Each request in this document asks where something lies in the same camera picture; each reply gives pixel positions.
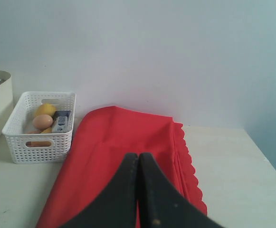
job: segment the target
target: egg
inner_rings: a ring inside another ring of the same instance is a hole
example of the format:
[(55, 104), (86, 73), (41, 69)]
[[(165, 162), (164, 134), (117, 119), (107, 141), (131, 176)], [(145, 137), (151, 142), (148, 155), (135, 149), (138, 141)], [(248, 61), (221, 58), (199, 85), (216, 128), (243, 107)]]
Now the egg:
[(45, 130), (49, 128), (53, 123), (53, 119), (50, 115), (43, 114), (34, 118), (32, 124), (36, 129)]

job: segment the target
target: table surface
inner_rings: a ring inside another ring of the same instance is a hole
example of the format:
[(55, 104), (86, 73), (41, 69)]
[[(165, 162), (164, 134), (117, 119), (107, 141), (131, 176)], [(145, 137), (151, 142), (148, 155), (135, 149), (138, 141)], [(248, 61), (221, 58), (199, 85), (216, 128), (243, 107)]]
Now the table surface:
[[(208, 216), (226, 228), (276, 228), (276, 171), (248, 134), (183, 129)], [(61, 165), (13, 164), (0, 136), (0, 228), (35, 226)]]

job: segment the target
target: cloth fold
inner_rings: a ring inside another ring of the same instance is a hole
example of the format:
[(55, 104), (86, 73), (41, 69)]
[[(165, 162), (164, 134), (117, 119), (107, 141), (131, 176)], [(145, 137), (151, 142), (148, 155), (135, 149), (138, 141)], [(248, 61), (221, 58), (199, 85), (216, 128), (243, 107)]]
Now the cloth fold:
[(181, 128), (171, 117), (116, 106), (88, 113), (78, 127), (37, 228), (59, 227), (88, 206), (128, 152), (151, 152), (180, 194), (207, 214)]

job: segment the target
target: small package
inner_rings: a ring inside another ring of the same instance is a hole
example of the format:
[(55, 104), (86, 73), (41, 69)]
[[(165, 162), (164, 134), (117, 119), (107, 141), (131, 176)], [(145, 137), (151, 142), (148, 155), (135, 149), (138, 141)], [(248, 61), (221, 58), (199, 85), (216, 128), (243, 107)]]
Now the small package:
[(52, 133), (66, 133), (68, 129), (68, 120), (71, 111), (56, 111), (53, 115), (54, 123), (52, 125)]

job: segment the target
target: basket handle hole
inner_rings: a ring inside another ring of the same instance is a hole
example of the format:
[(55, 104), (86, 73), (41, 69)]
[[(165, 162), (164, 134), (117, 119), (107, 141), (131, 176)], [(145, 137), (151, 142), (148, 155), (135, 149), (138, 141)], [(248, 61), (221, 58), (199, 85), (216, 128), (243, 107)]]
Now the basket handle hole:
[(29, 141), (26, 142), (26, 146), (27, 147), (49, 147), (51, 146), (51, 142), (50, 141)]
[(60, 99), (42, 99), (42, 104), (49, 103), (52, 105), (58, 105), (60, 103)]

